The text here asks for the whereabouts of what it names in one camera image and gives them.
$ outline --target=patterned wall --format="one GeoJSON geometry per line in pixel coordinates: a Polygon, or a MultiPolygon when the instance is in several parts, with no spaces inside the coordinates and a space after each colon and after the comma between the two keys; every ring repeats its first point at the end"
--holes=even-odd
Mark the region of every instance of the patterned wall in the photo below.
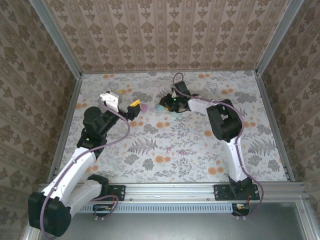
{"type": "Polygon", "coordinates": [[[297,181],[320,219],[320,1],[305,0],[262,75],[297,181]]]}
{"type": "Polygon", "coordinates": [[[27,0],[0,1],[0,240],[28,221],[27,199],[46,182],[74,88],[27,0]]]}
{"type": "Polygon", "coordinates": [[[83,72],[254,69],[288,0],[44,0],[83,72]]]}

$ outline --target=gray metal panel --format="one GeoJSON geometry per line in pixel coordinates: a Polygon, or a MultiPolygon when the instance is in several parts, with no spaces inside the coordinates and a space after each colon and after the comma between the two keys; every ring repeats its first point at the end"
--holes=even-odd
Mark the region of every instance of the gray metal panel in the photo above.
{"type": "Polygon", "coordinates": [[[230,213],[76,214],[61,240],[306,240],[294,203],[265,203],[242,220],[230,213]]]}
{"type": "Polygon", "coordinates": [[[42,0],[30,0],[32,6],[34,7],[36,13],[39,15],[41,21],[43,22],[46,30],[49,32],[51,38],[53,39],[55,45],[59,49],[61,55],[63,56],[66,64],[69,66],[72,74],[76,80],[80,79],[80,67],[75,60],[72,50],[68,48],[63,35],[57,28],[54,19],[51,17],[49,10],[47,9],[44,1],[42,0]]]}
{"type": "Polygon", "coordinates": [[[81,90],[81,84],[82,84],[81,79],[79,79],[78,81],[75,82],[75,86],[73,89],[69,108],[68,108],[68,111],[66,112],[64,124],[63,124],[61,135],[59,138],[59,142],[58,142],[58,145],[56,147],[55,154],[53,157],[50,173],[49,173],[48,180],[47,180],[48,183],[50,183],[53,180],[54,175],[55,175],[55,171],[56,171],[56,169],[58,169],[58,165],[60,165],[62,157],[64,155],[64,150],[65,150],[66,142],[68,139],[69,129],[70,129],[72,118],[74,116],[74,112],[76,109],[78,96],[79,96],[79,93],[81,90]]]}
{"type": "Polygon", "coordinates": [[[284,38],[288,28],[290,27],[293,19],[295,18],[298,10],[300,9],[304,0],[291,0],[277,25],[268,46],[265,48],[265,51],[262,54],[262,57],[259,60],[256,70],[258,75],[262,75],[266,69],[268,63],[270,62],[272,56],[275,54],[277,47],[284,38]]]}
{"type": "Polygon", "coordinates": [[[264,81],[261,77],[261,75],[257,75],[255,74],[255,79],[256,79],[256,83],[258,85],[258,88],[260,90],[260,94],[261,94],[261,98],[263,101],[263,105],[266,111],[266,115],[268,116],[269,122],[270,122],[270,126],[271,126],[271,130],[274,136],[274,141],[276,144],[276,147],[278,148],[278,152],[280,155],[281,160],[284,162],[286,169],[287,169],[287,174],[289,175],[289,178],[291,181],[295,181],[295,176],[294,173],[292,171],[292,168],[290,166],[290,162],[287,156],[287,152],[284,146],[284,143],[282,141],[280,132],[279,132],[279,128],[277,125],[277,121],[274,115],[274,112],[272,110],[270,101],[269,101],[269,97],[267,94],[267,90],[264,84],[264,81]]]}

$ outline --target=mounting plate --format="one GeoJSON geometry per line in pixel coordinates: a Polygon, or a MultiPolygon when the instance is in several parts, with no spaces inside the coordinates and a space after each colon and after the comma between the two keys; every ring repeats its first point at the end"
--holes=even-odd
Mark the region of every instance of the mounting plate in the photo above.
{"type": "Polygon", "coordinates": [[[259,190],[257,185],[252,184],[250,187],[243,190],[243,192],[238,196],[234,197],[233,193],[230,190],[229,184],[218,184],[213,185],[214,190],[214,199],[216,201],[247,201],[248,198],[252,200],[260,200],[259,190]]]}

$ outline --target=floral tablecloth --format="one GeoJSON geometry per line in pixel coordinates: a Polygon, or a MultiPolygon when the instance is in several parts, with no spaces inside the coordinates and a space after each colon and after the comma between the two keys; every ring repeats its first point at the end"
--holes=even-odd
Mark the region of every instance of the floral tablecloth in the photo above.
{"type": "MultiPolygon", "coordinates": [[[[213,135],[208,117],[187,111],[175,118],[168,111],[155,108],[160,98],[171,92],[174,74],[83,75],[60,169],[72,156],[81,136],[85,110],[98,106],[101,93],[118,91],[123,97],[122,109],[126,110],[136,99],[140,99],[148,109],[130,122],[128,138],[105,148],[81,181],[91,174],[98,174],[108,177],[112,183],[227,182],[228,155],[224,144],[213,135]]],[[[249,173],[260,181],[285,181],[285,172],[253,71],[183,74],[192,94],[215,100],[230,99],[241,112],[245,120],[241,147],[249,173]]],[[[108,142],[121,138],[126,131],[126,124],[119,120],[109,131],[108,142]]]]}

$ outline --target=floral wallpaper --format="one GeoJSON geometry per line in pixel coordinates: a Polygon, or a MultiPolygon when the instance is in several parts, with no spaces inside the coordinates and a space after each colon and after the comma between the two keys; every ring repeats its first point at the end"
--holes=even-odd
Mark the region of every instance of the floral wallpaper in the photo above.
{"type": "Polygon", "coordinates": [[[0,239],[16,240],[47,181],[75,79],[27,0],[0,1],[0,239]]]}
{"type": "MultiPolygon", "coordinates": [[[[98,174],[112,183],[227,182],[229,156],[224,142],[213,135],[208,117],[189,111],[174,117],[156,108],[160,99],[171,92],[174,74],[84,74],[60,169],[71,158],[81,136],[85,110],[99,105],[101,93],[117,91],[122,94],[122,109],[140,99],[148,106],[147,111],[130,122],[126,139],[103,150],[82,181],[98,174]]],[[[249,173],[260,181],[286,181],[254,72],[183,74],[191,93],[216,100],[228,98],[240,110],[245,120],[241,147],[249,173]]],[[[126,124],[118,121],[107,140],[112,142],[126,132],[126,124]]]]}
{"type": "Polygon", "coordinates": [[[44,0],[84,73],[254,69],[288,0],[44,0]]]}
{"type": "Polygon", "coordinates": [[[320,220],[320,1],[304,1],[262,78],[296,180],[320,220]]]}

